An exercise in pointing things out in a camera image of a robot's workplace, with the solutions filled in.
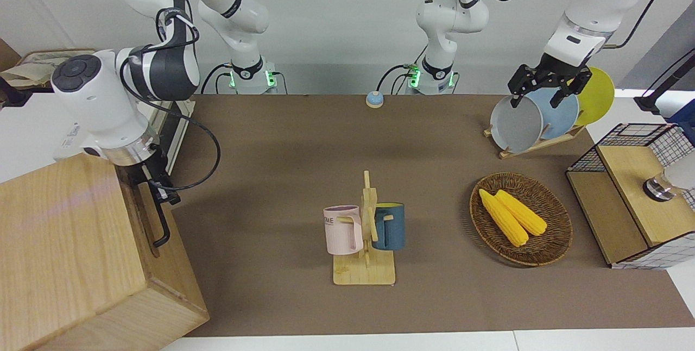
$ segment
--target corn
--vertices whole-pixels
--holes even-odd
[[[495,197],[512,215],[514,215],[516,220],[519,221],[519,224],[532,235],[541,235],[548,229],[548,224],[546,224],[543,218],[539,217],[533,210],[526,207],[524,203],[519,202],[517,198],[506,191],[497,191]]]
[[[485,206],[485,209],[490,213],[497,227],[499,227],[502,233],[507,237],[507,240],[515,247],[521,247],[521,245],[526,244],[528,241],[528,233],[526,233],[526,230],[514,219],[514,215],[486,190],[479,190],[478,192],[482,199],[482,205]]]

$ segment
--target black pole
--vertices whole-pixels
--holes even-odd
[[[0,77],[0,90],[7,94],[7,101],[5,101],[5,103],[2,105],[3,108],[12,108],[12,106],[24,106],[24,104],[26,104],[32,96],[32,92],[30,91],[19,91],[13,88],[2,77]]]
[[[637,105],[643,111],[650,111],[653,114],[659,114],[659,108],[656,108],[656,101],[664,93],[666,93],[671,86],[675,85],[675,82],[678,82],[681,78],[683,78],[685,74],[687,74],[688,71],[690,71],[690,69],[693,67],[695,67],[695,54],[690,56],[690,58],[685,61],[684,64],[680,65],[680,67],[665,81],[663,81],[662,84],[660,84],[649,96],[635,97],[635,103],[637,103]]]

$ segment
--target light blue plate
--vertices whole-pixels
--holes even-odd
[[[551,126],[541,135],[543,140],[551,140],[563,136],[569,131],[579,116],[579,99],[575,94],[566,97],[557,108],[551,106],[551,99],[558,91],[557,88],[542,88],[532,91],[526,97],[533,101],[543,115],[543,124]]]

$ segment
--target brown table surface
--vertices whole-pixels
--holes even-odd
[[[223,158],[174,210],[211,320],[191,336],[367,334],[695,326],[667,272],[608,269],[564,171],[573,141],[509,160],[482,136],[499,96],[196,96]],[[174,170],[214,161],[190,126]],[[405,203],[395,286],[335,286],[322,209],[358,204],[370,170]],[[556,264],[519,268],[471,235],[469,196],[499,171],[536,178],[567,207],[574,242]]]

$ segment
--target wicker basket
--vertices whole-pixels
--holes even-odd
[[[542,235],[529,236],[521,247],[504,237],[485,207],[479,189],[494,195],[497,190],[506,190],[528,206],[548,223]],[[572,244],[572,224],[569,214],[553,193],[538,181],[518,173],[495,173],[480,180],[471,195],[471,219],[482,240],[501,257],[517,264],[537,267],[561,259]]]

